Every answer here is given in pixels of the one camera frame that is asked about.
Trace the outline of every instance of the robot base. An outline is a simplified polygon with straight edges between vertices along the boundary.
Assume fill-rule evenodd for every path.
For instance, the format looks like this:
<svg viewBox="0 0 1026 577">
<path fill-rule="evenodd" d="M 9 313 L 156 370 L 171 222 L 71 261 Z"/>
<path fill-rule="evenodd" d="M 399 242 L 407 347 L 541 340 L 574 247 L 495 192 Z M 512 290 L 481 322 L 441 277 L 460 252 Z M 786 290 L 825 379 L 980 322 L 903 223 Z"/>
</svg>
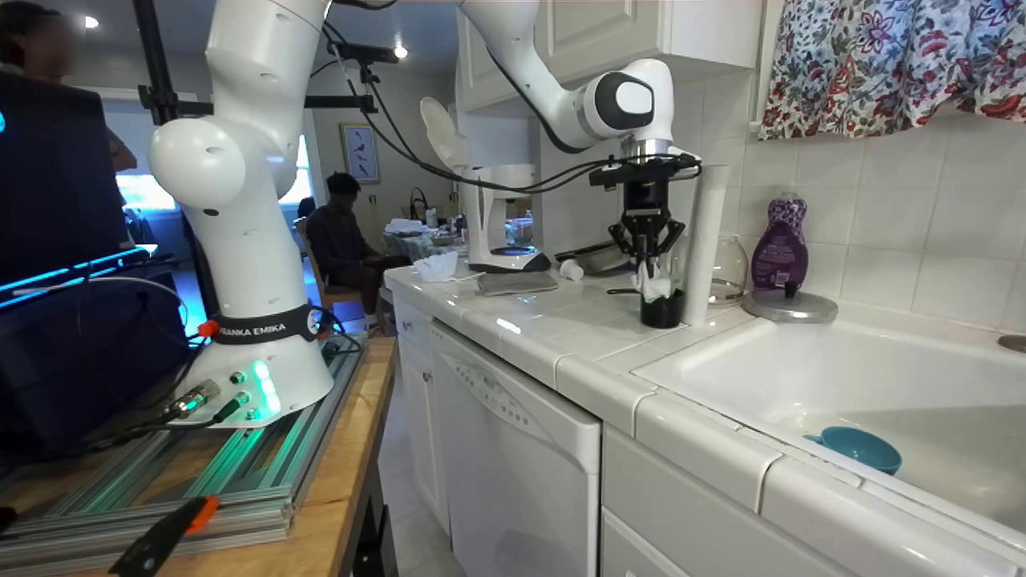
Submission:
<svg viewBox="0 0 1026 577">
<path fill-rule="evenodd" d="M 321 347 L 301 336 L 200 354 L 172 391 L 171 425 L 261 431 L 318 404 L 333 389 Z"/>
</svg>

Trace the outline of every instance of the backsplash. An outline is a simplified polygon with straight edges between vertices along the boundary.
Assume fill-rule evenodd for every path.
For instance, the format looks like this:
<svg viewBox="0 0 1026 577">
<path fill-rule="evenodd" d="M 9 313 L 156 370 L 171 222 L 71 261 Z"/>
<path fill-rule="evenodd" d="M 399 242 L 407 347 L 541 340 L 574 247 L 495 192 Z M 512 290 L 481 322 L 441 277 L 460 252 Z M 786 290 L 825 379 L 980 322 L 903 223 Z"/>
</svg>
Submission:
<svg viewBox="0 0 1026 577">
<path fill-rule="evenodd" d="M 943 113 L 873 141 L 751 141 L 755 73 L 676 76 L 676 143 L 729 165 L 724 237 L 746 250 L 765 203 L 796 182 L 807 203 L 804 293 L 845 304 L 1026 331 L 1026 129 Z M 541 172 L 571 157 L 541 143 Z M 605 242 L 619 195 L 584 182 L 541 203 L 541 247 Z"/>
</svg>

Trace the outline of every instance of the chair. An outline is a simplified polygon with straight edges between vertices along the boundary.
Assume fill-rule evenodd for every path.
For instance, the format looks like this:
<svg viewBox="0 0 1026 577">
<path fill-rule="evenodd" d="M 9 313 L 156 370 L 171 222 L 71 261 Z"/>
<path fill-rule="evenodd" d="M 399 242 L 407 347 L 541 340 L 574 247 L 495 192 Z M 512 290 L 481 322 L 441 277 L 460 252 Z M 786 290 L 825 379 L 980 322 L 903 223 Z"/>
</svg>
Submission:
<svg viewBox="0 0 1026 577">
<path fill-rule="evenodd" d="M 359 290 L 332 286 L 332 278 L 321 271 L 304 223 L 307 223 L 307 218 L 296 218 L 296 242 L 299 242 L 301 261 L 307 261 L 307 266 L 310 266 L 310 271 L 316 271 L 318 297 L 321 297 L 318 304 L 321 304 L 324 311 L 332 311 L 332 313 L 333 313 L 333 307 L 336 307 L 340 302 L 356 302 L 356 304 L 364 307 Z"/>
</svg>

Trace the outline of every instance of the dishwasher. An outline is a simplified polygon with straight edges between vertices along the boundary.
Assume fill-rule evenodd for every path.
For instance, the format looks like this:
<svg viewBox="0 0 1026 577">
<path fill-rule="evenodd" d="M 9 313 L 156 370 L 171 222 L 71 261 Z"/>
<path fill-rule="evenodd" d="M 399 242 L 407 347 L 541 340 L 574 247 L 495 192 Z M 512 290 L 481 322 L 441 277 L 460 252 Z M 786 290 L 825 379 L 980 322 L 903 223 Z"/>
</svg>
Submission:
<svg viewBox="0 0 1026 577">
<path fill-rule="evenodd" d="M 456 562 L 468 577 L 596 577 L 600 420 L 435 333 Z"/>
</svg>

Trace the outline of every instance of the person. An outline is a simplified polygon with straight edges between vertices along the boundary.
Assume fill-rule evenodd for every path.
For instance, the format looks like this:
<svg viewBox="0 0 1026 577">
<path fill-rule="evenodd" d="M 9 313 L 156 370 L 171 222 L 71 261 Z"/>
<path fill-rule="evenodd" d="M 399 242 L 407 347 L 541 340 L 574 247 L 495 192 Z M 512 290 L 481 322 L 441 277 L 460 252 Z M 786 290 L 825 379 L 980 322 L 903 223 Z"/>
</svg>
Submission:
<svg viewBox="0 0 1026 577">
<path fill-rule="evenodd" d="M 359 182 L 350 172 L 328 176 L 328 205 L 304 218 L 304 234 L 318 268 L 333 290 L 359 290 L 367 322 L 375 322 L 384 257 L 364 237 L 352 205 Z"/>
<path fill-rule="evenodd" d="M 43 79 L 43 82 L 62 82 L 65 73 L 56 70 L 56 66 L 19 70 L 15 23 L 19 23 L 23 9 L 45 9 L 45 8 L 40 8 L 31 0 L 0 3 L 0 70 L 19 73 L 19 76 L 31 76 L 31 79 Z M 135 170 L 137 157 L 127 151 L 127 143 L 111 129 L 107 129 L 107 157 L 109 157 L 109 165 L 107 165 L 107 176 L 102 176 L 102 218 L 107 218 L 102 232 L 107 232 L 107 247 L 117 250 L 117 247 L 133 247 L 135 243 L 127 237 L 126 207 L 122 207 L 126 195 L 119 189 L 117 172 Z"/>
</svg>

